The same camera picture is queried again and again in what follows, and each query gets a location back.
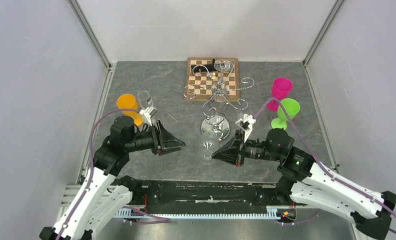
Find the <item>chrome wine glass rack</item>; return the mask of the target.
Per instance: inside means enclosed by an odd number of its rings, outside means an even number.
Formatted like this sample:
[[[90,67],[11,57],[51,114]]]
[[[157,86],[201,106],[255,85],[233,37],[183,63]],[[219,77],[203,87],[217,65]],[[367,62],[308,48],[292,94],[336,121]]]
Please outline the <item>chrome wine glass rack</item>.
[[[227,69],[233,69],[233,63],[228,60],[222,60],[221,63],[215,63],[214,67],[218,72],[224,72]],[[240,78],[240,91],[250,89],[254,85],[254,80],[250,77]],[[219,141],[223,141],[229,137],[231,132],[230,123],[225,117],[224,111],[227,106],[231,106],[236,110],[244,110],[248,107],[246,100],[241,97],[237,102],[229,101],[227,95],[221,86],[224,84],[222,79],[216,83],[216,90],[207,101],[201,101],[204,109],[204,120],[200,125],[200,133],[214,132],[218,135]]]

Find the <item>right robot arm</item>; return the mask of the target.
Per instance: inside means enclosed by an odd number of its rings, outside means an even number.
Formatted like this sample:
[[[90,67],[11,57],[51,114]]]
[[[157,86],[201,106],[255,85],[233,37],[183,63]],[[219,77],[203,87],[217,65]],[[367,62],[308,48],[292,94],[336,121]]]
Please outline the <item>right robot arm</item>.
[[[390,231],[396,194],[362,187],[293,144],[294,139],[281,128],[269,130],[264,141],[245,140],[243,130],[237,130],[212,158],[237,167],[246,158],[279,162],[277,170],[282,176],[274,191],[277,202],[317,207],[348,220],[373,239],[384,240]]]

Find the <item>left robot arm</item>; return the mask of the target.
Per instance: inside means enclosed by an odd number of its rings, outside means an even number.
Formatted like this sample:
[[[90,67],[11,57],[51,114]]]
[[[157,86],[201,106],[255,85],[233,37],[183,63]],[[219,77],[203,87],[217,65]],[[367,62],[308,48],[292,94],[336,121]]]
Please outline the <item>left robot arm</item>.
[[[91,160],[85,180],[74,200],[53,225],[44,227],[41,240],[93,240],[117,211],[128,203],[142,200],[140,183],[125,176],[116,184],[109,197],[99,203],[108,187],[116,181],[122,168],[130,160],[132,152],[151,150],[155,155],[165,155],[185,147],[182,140],[167,131],[160,121],[141,131],[132,117],[123,115],[114,120],[101,147]]]

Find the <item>pink plastic wine glass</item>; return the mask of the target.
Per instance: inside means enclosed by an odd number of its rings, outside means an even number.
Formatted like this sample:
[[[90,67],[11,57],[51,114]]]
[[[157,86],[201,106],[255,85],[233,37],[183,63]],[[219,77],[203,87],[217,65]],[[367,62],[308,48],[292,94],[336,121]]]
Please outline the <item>pink plastic wine glass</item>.
[[[293,89],[293,83],[285,77],[276,78],[273,82],[271,94],[272,97],[282,100],[288,96],[290,91]],[[272,100],[266,105],[267,109],[270,111],[277,111],[279,104]]]

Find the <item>orange plastic wine glass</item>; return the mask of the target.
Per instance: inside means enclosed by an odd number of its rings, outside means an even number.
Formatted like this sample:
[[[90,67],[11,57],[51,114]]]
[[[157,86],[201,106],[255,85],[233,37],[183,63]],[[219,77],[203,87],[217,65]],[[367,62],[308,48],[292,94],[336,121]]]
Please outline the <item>orange plastic wine glass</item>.
[[[143,124],[142,116],[139,114],[140,110],[138,108],[138,103],[134,95],[129,93],[121,95],[117,99],[116,105],[119,109],[124,109],[122,113],[132,117],[137,126]]]

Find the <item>green plastic wine glass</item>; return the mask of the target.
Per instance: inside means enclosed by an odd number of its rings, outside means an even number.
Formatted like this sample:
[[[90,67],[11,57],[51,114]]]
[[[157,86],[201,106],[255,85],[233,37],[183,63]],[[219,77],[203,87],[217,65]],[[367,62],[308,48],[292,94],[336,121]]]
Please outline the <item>green plastic wine glass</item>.
[[[273,129],[283,129],[286,130],[287,122],[289,121],[286,114],[288,114],[290,119],[293,119],[301,110],[300,104],[293,98],[285,98],[280,101],[284,110],[281,106],[278,107],[277,117],[271,121],[271,127]]]

